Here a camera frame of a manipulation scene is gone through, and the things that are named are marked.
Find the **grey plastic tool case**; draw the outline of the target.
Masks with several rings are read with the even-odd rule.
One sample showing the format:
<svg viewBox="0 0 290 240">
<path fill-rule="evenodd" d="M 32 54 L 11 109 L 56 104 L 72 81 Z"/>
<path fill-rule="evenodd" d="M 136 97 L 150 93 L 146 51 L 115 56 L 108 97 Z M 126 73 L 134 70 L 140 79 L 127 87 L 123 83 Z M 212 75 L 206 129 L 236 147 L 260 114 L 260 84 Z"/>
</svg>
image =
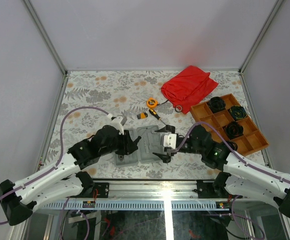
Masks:
<svg viewBox="0 0 290 240">
<path fill-rule="evenodd" d="M 116 167 L 135 166 L 138 163 L 148 164 L 161 162 L 162 160 L 153 153 L 162 153 L 164 147 L 162 143 L 162 134 L 155 133 L 158 125 L 141 126 L 128 129 L 131 139 L 134 141 L 138 136 L 141 137 L 137 146 L 138 150 L 130 155 L 125 155 L 123 161 L 118 160 L 118 155 L 113 154 Z"/>
</svg>

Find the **black yellow screwdriver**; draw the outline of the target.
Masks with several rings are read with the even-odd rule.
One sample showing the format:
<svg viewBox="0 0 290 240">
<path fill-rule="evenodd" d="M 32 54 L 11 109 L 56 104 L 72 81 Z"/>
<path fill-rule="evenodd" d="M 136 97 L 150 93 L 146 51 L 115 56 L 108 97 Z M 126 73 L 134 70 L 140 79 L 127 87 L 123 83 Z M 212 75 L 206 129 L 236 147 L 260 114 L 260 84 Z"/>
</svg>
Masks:
<svg viewBox="0 0 290 240">
<path fill-rule="evenodd" d="M 157 120 L 161 121 L 164 125 L 166 125 L 166 123 L 162 120 L 162 118 L 158 115 L 158 113 L 153 108 L 149 109 L 149 113 L 152 116 L 154 116 Z"/>
</svg>

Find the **orange handled pliers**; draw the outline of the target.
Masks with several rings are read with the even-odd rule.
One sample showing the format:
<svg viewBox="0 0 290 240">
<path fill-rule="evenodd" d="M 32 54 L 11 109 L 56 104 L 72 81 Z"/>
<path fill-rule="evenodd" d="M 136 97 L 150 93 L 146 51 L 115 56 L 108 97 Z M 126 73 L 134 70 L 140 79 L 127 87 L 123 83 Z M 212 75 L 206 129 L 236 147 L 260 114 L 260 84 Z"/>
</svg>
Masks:
<svg viewBox="0 0 290 240">
<path fill-rule="evenodd" d="M 118 160 L 122 162 L 124 160 L 124 155 L 118 155 Z"/>
</svg>

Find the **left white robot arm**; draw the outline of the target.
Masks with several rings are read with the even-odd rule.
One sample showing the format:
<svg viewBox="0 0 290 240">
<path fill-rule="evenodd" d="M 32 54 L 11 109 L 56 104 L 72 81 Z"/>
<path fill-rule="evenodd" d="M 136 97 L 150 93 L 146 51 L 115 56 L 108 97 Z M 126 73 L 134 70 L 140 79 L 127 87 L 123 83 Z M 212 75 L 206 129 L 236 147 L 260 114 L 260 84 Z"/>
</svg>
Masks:
<svg viewBox="0 0 290 240">
<path fill-rule="evenodd" d="M 99 158 L 115 153 L 130 155 L 138 149 L 138 136 L 130 137 L 128 130 L 120 133 L 106 125 L 91 139 L 84 139 L 68 149 L 60 162 L 48 165 L 35 174 L 12 182 L 0 183 L 0 204 L 10 226 L 27 220 L 41 207 L 62 198 L 89 197 L 94 191 L 94 182 L 83 170 L 99 161 Z"/>
</svg>

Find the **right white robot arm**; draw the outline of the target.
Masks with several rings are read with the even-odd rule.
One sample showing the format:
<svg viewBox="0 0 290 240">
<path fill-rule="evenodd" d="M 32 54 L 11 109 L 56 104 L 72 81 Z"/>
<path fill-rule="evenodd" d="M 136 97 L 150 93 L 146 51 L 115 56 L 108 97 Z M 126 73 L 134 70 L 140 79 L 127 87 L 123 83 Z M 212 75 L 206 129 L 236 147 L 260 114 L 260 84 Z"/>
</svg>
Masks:
<svg viewBox="0 0 290 240">
<path fill-rule="evenodd" d="M 205 125 L 205 122 L 195 123 L 185 136 L 175 133 L 171 125 L 159 129 L 164 152 L 158 157 L 169 163 L 179 152 L 199 154 L 206 166 L 220 171 L 212 184 L 216 196 L 252 198 L 277 208 L 290 218 L 290 174 L 254 163 L 225 139 L 214 141 Z"/>
</svg>

